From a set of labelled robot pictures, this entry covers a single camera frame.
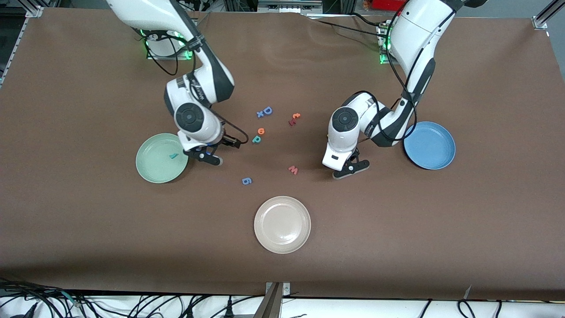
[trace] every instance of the blue bowl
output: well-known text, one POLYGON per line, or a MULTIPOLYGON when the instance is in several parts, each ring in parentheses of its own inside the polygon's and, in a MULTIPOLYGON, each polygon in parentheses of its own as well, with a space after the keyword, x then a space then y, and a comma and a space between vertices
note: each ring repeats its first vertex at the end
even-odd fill
POLYGON ((419 122, 414 132, 404 140, 408 158, 418 166, 438 170, 449 166, 455 158, 455 140, 441 125, 419 122))

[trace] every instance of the brown tablecloth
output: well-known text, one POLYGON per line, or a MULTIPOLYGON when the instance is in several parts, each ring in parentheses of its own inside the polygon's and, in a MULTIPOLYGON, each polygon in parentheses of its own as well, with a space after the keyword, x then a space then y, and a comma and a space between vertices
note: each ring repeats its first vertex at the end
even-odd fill
POLYGON ((303 296, 460 298, 473 285, 471 298, 562 298, 565 85, 528 19, 455 19, 440 41, 418 115, 453 135, 449 167, 368 141, 370 169, 340 181, 321 164, 334 109, 361 89, 387 105, 401 91, 374 37, 297 14, 210 14, 200 28, 236 81, 214 108, 266 133, 218 149, 221 167, 190 162, 152 184, 135 156, 176 133, 172 77, 109 10, 30 20, 0 90, 1 275, 75 289, 255 294, 290 281, 303 296), (312 219, 288 255, 253 232, 278 195, 312 219))

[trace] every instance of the white floor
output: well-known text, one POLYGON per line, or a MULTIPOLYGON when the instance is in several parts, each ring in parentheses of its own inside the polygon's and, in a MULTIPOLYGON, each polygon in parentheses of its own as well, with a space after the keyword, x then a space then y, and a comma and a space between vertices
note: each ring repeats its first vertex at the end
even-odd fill
MULTIPOLYGON (((159 301, 152 303, 139 314, 139 317, 146 318, 156 306, 169 298, 170 296, 165 296, 159 301)), ((243 297, 235 296, 233 300, 241 298, 243 297)), ((8 299, 0 298, 0 305, 8 299)), ((94 296, 89 299, 96 301, 106 309, 128 314, 138 303, 139 296, 94 296)), ((205 299, 195 307, 193 311, 194 317, 211 317, 225 307, 227 299, 227 296, 214 296, 205 299)), ((259 307, 261 300, 262 297, 258 297, 236 304, 233 306, 233 312, 236 315, 253 314, 259 307)), ((186 308, 189 301, 190 296, 182 296, 182 303, 178 300, 170 301, 157 312, 160 312, 164 318, 177 318, 180 316, 182 309, 186 308)), ((0 308, 0 317, 23 315, 34 302, 35 300, 25 301, 23 298, 16 299, 0 308)), ((420 316, 426 302, 426 300, 285 299, 282 305, 281 318, 294 318, 303 314, 306 314, 305 318, 417 318, 420 316)), ((469 304, 477 318, 493 318, 498 306, 496 302, 469 302, 469 304)), ((61 305, 57 307, 61 314, 65 316, 66 312, 63 307, 61 305)), ((468 317, 471 317, 466 307, 463 308, 463 312, 468 317)), ((101 318, 119 317, 101 310, 98 310, 98 313, 101 318)), ((74 308, 72 314, 74 317, 82 317, 78 308, 74 308)), ((95 318, 94 313, 89 310, 86 310, 86 314, 89 318, 95 318)), ((499 318, 562 318, 562 316, 565 316, 565 304, 504 302, 499 318)), ((457 302, 453 301, 432 301, 424 317, 463 318, 457 309, 457 302)), ((33 318, 51 318, 51 314, 47 306, 40 303, 33 318)))

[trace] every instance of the metal bracket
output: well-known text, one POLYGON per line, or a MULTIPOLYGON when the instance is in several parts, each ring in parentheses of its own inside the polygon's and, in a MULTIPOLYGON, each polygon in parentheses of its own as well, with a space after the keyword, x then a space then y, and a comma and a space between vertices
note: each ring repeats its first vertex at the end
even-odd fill
POLYGON ((533 27, 536 30, 547 29, 546 22, 549 21, 559 10, 565 7, 565 0, 551 0, 551 2, 532 18, 533 27))
MULTIPOLYGON (((273 285, 272 282, 267 282, 267 286, 265 288, 265 294, 269 292, 269 288, 273 285)), ((288 296, 290 295, 290 282, 283 282, 282 283, 282 295, 288 296)))
POLYGON ((43 7, 36 6, 36 10, 27 11, 25 13, 26 18, 39 18, 43 14, 43 7))
POLYGON ((542 25, 538 25, 536 18, 537 18, 537 16, 532 17, 533 28, 536 29, 536 30, 546 30, 547 29, 547 23, 543 23, 542 25))
POLYGON ((271 283, 253 318, 280 318, 285 283, 271 283))
POLYGON ((0 88, 2 88, 2 84, 4 83, 6 76, 8 75, 8 69, 12 65, 12 60, 14 59, 14 55, 16 55, 16 50, 18 49, 18 46, 20 45, 21 37, 24 36, 24 31, 25 31, 25 28, 28 26, 28 22, 29 22, 29 18, 26 18, 25 21, 24 21, 24 25, 21 26, 20 34, 18 35, 18 39, 16 40, 16 44, 14 45, 14 48, 12 49, 12 53, 10 54, 10 58, 8 59, 8 63, 6 63, 6 68, 4 69, 4 72, 2 73, 2 76, 0 77, 0 88))

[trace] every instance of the black cable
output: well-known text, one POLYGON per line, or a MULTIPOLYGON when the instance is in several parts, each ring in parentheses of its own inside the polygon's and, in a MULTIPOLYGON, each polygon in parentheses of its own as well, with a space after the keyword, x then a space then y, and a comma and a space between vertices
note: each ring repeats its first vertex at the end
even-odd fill
POLYGON ((32 291, 31 289, 25 289, 24 287, 20 286, 18 283, 15 283, 15 287, 17 289, 20 289, 21 291, 31 294, 33 296, 35 296, 36 298, 39 298, 41 301, 43 301, 47 307, 49 307, 49 312, 51 313, 51 318, 55 318, 53 311, 55 311, 55 313, 57 314, 57 316, 59 316, 59 318, 64 318, 63 315, 61 315, 61 312, 57 309, 57 307, 55 307, 55 305, 53 305, 52 302, 50 302, 49 300, 47 300, 47 298, 45 298, 44 296, 36 293, 35 291, 32 291))
POLYGON ((392 62, 392 58, 390 56, 390 51, 388 49, 389 45, 390 45, 390 30, 392 29, 392 25, 394 23, 394 20, 396 19, 396 17, 398 16, 398 14, 402 11, 402 9, 404 9, 404 7, 406 6, 406 4, 409 2, 410 0, 406 0, 405 3, 403 3, 400 8, 398 8, 398 10, 396 11, 396 13, 394 14, 394 16, 392 17, 392 20, 390 20, 390 24, 388 26, 388 28, 386 29, 386 36, 385 36, 385 51, 386 51, 386 57, 389 60, 389 64, 390 67, 392 68, 392 71, 394 72, 394 76, 396 76, 396 79, 400 82, 400 85, 402 85, 402 89, 404 89, 406 92, 408 92, 408 89, 406 88, 406 85, 404 85, 404 81, 400 78, 400 75, 398 75, 398 72, 396 71, 396 67, 394 66, 393 62, 392 62))
POLYGON ((426 305, 424 306, 424 309, 422 310, 422 313, 420 314, 419 318, 424 318, 425 315, 425 311, 428 310, 429 305, 432 303, 432 299, 428 299, 428 303, 426 303, 426 305))
POLYGON ((16 298, 20 298, 20 297, 21 297, 21 296, 15 296, 15 297, 12 297, 12 298, 11 298, 11 299, 9 299, 9 300, 8 300, 7 302, 5 302, 5 303, 1 304, 1 305, 0 305, 0 308, 4 307, 4 305, 5 305, 5 304, 7 304, 7 303, 11 302, 12 300, 14 300, 14 299, 16 299, 16 298))
POLYGON ((324 12, 324 14, 328 13, 328 12, 333 8, 333 6, 336 5, 337 1, 338 1, 338 0, 335 0, 335 1, 332 3, 332 5, 324 12))
POLYGON ((63 305, 63 308, 65 309, 65 318, 73 318, 71 313, 71 306, 69 306, 69 304, 67 303, 68 299, 55 299, 58 300, 61 305, 63 305))
POLYGON ((171 298, 165 300, 162 304, 160 304, 159 306, 155 307, 155 308, 149 313, 149 315, 147 315, 147 318, 150 318, 150 317, 153 315, 153 313, 154 313, 155 311, 157 311, 159 308, 161 308, 163 305, 165 305, 166 303, 170 302, 171 300, 174 300, 174 299, 177 299, 177 298, 180 298, 180 296, 173 296, 173 297, 171 297, 171 298))
POLYGON ((192 302, 192 300, 194 299, 195 296, 192 296, 192 299, 190 300, 191 304, 188 305, 188 307, 181 313, 181 315, 179 316, 179 318, 184 318, 184 316, 192 316, 192 308, 194 308, 194 306, 196 306, 199 302, 203 301, 204 299, 211 297, 211 295, 203 295, 200 296, 200 298, 198 298, 197 300, 194 301, 194 303, 192 302))
POLYGON ((137 311, 137 313, 136 313, 135 316, 131 316, 131 314, 132 314, 132 312, 133 312, 133 309, 132 309, 132 311, 129 313, 128 316, 129 316, 129 317, 137 317, 137 315, 138 315, 139 313, 141 313, 145 307, 149 306, 150 303, 156 301, 157 299, 159 299, 159 298, 161 298, 161 297, 163 297, 163 296, 164 296, 164 295, 157 296, 157 297, 153 298, 152 300, 150 300, 149 302, 147 302, 145 305, 143 305, 143 307, 141 307, 141 308, 138 307, 138 311, 137 311))
POLYGON ((374 27, 378 27, 379 24, 386 22, 386 20, 385 20, 385 21, 382 21, 382 22, 377 22, 377 23, 371 22, 371 21, 365 19, 364 16, 362 16, 361 14, 359 14, 359 13, 357 13, 357 12, 351 12, 351 13, 348 13, 348 15, 354 15, 354 16, 360 18, 361 20, 363 20, 363 22, 367 23, 368 25, 372 25, 372 26, 374 26, 374 27))
POLYGON ((471 313, 471 316, 473 318, 475 317, 475 313, 473 312, 473 310, 471 309, 471 306, 469 305, 469 303, 467 303, 467 301, 465 299, 461 299, 460 301, 457 302, 457 309, 459 310, 459 313, 461 314, 461 316, 465 317, 465 318, 469 318, 467 315, 465 315, 463 313, 463 310, 461 310, 461 304, 465 304, 467 306, 467 308, 469 308, 469 311, 471 313))
MULTIPOLYGON (((196 68, 196 59, 192 62, 192 71, 191 71, 191 73, 194 73, 195 68, 196 68)), ((190 94, 192 95, 192 97, 194 97, 196 100, 198 100, 198 98, 196 98, 196 96, 194 95, 194 93, 192 92, 192 90, 189 89, 189 91, 190 91, 190 94)), ((220 118, 223 122, 225 122, 226 124, 232 126, 235 130, 239 131, 240 133, 243 134, 243 136, 245 136, 245 141, 242 141, 242 142, 241 142, 242 145, 249 142, 249 135, 248 135, 245 131, 243 131, 243 129, 241 129, 241 128, 237 127, 236 125, 232 124, 229 120, 225 119, 222 115, 218 114, 217 111, 215 111, 214 109, 212 109, 212 107, 210 107, 209 110, 210 110, 214 115, 216 115, 218 118, 220 118)))
MULTIPOLYGON (((264 295, 255 295, 255 296, 245 297, 245 298, 242 298, 242 299, 240 299, 240 300, 236 300, 235 302, 233 302, 233 303, 231 304, 231 306, 233 306, 233 305, 235 305, 235 304, 237 304, 237 303, 241 303, 241 302, 243 302, 244 300, 248 300, 248 299, 256 298, 256 297, 262 297, 262 296, 264 296, 264 295)), ((221 312, 223 312, 223 311, 226 310, 227 308, 228 308, 228 306, 222 308, 220 311, 218 311, 217 313, 213 314, 210 318, 214 318, 215 316, 219 315, 221 312)))
POLYGON ((177 0, 177 3, 180 4, 183 8, 190 10, 190 11, 194 11, 194 9, 190 8, 189 6, 185 5, 184 3, 180 3, 179 0, 177 0))
POLYGON ((230 295, 228 298, 228 305, 225 309, 225 314, 224 314, 224 318, 234 318, 235 315, 233 314, 233 308, 232 308, 232 296, 230 295))
POLYGON ((502 309, 502 300, 497 300, 498 308, 496 309, 496 313, 494 314, 494 318, 498 318, 500 314, 500 310, 502 309))
POLYGON ((108 308, 104 308, 104 307, 100 306, 97 302, 92 302, 92 303, 95 304, 102 311, 105 311, 105 312, 108 312, 108 313, 113 313, 114 315, 118 315, 118 316, 121 316, 121 317, 128 317, 128 315, 125 314, 125 313, 120 313, 120 312, 117 312, 117 311, 110 310, 108 308))
POLYGON ((339 28, 344 28, 344 29, 348 29, 348 30, 352 30, 352 31, 357 31, 357 32, 361 32, 361 33, 366 33, 369 35, 374 35, 374 36, 378 36, 378 37, 385 37, 384 35, 381 34, 377 34, 377 33, 373 33, 373 32, 369 32, 369 31, 364 31, 364 30, 360 30, 360 29, 355 29, 355 28, 350 28, 350 27, 346 27, 345 25, 339 25, 339 24, 335 24, 335 23, 331 23, 331 22, 326 22, 326 21, 320 21, 317 20, 319 23, 323 23, 323 24, 327 24, 327 25, 332 25, 334 27, 339 27, 339 28))
POLYGON ((85 304, 90 309, 90 311, 92 311, 92 313, 94 313, 96 318, 102 318, 102 317, 100 317, 100 315, 96 311, 96 308, 94 308, 94 306, 89 301, 87 301, 86 299, 85 299, 85 304))
POLYGON ((175 62, 176 62, 176 66, 175 66, 175 72, 171 73, 167 70, 165 70, 165 68, 163 66, 161 66, 161 64, 159 64, 159 62, 157 62, 157 60, 155 59, 155 57, 153 56, 153 54, 151 54, 151 50, 149 49, 149 45, 147 44, 147 37, 145 37, 145 41, 144 41, 144 45, 145 45, 145 49, 147 50, 147 54, 149 55, 149 57, 153 60, 153 62, 155 62, 155 64, 157 64, 157 66, 159 66, 159 68, 161 70, 163 70, 165 73, 171 75, 171 76, 175 76, 178 71, 179 71, 179 56, 177 50, 175 50, 175 44, 173 44, 173 41, 171 38, 167 37, 169 39, 169 41, 171 42, 171 46, 173 47, 173 52, 175 52, 175 62))
POLYGON ((240 133, 243 134, 243 136, 245 136, 245 141, 242 141, 241 144, 246 144, 249 141, 249 135, 243 131, 241 128, 237 127, 236 125, 232 124, 229 120, 225 119, 224 117, 222 117, 220 114, 218 114, 214 109, 210 108, 210 111, 218 116, 218 118, 220 118, 223 122, 225 122, 226 124, 232 126, 235 130, 239 131, 240 133))
MULTIPOLYGON (((373 93, 368 92, 368 91, 359 91, 355 94, 358 94, 358 93, 367 93, 371 96, 371 98, 373 99, 373 102, 377 103, 377 105, 376 105, 377 114, 376 115, 377 115, 377 117, 381 118, 380 115, 379 115, 380 112, 381 112, 381 110, 379 109, 379 102, 377 101, 377 98, 375 97, 375 95, 373 95, 373 93)), ((414 103, 412 103, 412 102, 410 102, 410 103, 412 104, 412 109, 414 110, 414 125, 412 126, 412 130, 410 130, 409 133, 405 132, 405 134, 402 138, 395 139, 395 138, 390 137, 389 135, 387 135, 384 132, 383 127, 381 126, 381 121, 379 120, 379 121, 377 121, 377 126, 379 127, 379 130, 383 134, 384 138, 386 138, 389 141, 402 141, 402 140, 405 140, 406 138, 408 138, 410 135, 412 135, 412 133, 414 132, 414 129, 416 129, 416 123, 418 122, 418 113, 416 112, 416 107, 414 106, 414 103)))

